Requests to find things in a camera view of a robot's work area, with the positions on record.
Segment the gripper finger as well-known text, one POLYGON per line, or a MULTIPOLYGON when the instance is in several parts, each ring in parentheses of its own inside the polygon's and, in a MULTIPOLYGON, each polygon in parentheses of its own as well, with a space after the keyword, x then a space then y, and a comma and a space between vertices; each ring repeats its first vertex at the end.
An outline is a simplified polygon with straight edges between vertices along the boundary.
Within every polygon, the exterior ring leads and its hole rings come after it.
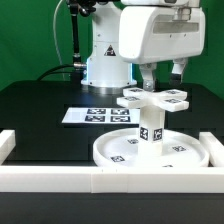
POLYGON ((153 92, 155 89, 156 78, 154 71, 157 68, 156 63, 141 64, 139 66, 140 73, 143 79, 143 89, 145 91, 153 92))
POLYGON ((188 59, 180 58, 173 61, 173 68, 170 74, 170 84, 180 85, 182 83, 183 74, 187 66, 188 59))

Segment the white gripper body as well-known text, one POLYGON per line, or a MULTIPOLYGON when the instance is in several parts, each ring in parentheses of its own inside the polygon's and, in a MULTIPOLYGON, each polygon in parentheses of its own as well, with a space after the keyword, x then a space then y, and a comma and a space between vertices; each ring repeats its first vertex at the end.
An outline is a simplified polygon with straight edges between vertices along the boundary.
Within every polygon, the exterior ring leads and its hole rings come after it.
POLYGON ((200 55, 205 15, 191 10, 188 21, 174 20, 174 8, 128 6, 120 17, 119 54, 134 64, 155 63, 200 55))

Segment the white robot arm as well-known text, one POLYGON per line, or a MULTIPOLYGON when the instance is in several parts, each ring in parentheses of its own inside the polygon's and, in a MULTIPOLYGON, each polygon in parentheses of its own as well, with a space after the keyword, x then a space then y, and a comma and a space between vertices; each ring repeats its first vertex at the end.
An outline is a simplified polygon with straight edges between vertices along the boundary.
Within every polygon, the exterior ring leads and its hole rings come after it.
POLYGON ((138 65, 143 88, 155 89, 159 62, 171 61, 170 83, 182 82, 188 59, 202 53, 205 14, 200 0, 94 0, 93 48, 83 87, 100 94, 119 94, 134 86, 138 65))

